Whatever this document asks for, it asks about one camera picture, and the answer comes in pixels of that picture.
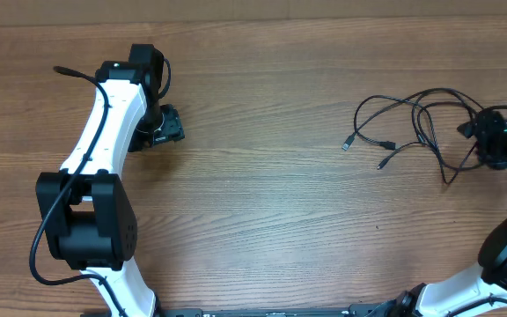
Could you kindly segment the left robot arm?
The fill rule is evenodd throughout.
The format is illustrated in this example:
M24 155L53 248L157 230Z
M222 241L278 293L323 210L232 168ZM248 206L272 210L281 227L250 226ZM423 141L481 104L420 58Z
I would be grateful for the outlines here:
M41 223L28 265L49 286L89 280L109 316L160 316L158 295L136 264L136 215L121 182L130 152L184 139L178 111L160 101L169 91L169 61L151 44L132 45L127 61L105 61L92 76L55 72L95 87L81 137L58 171L35 186Z

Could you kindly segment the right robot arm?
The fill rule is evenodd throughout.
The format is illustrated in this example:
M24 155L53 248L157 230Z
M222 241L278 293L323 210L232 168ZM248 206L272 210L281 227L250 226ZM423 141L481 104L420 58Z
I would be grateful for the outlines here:
M507 167L507 118L502 107L482 109L458 126L475 137L480 162ZM507 307L507 218L485 239L471 267L434 284L419 284L370 310L371 316L476 316Z

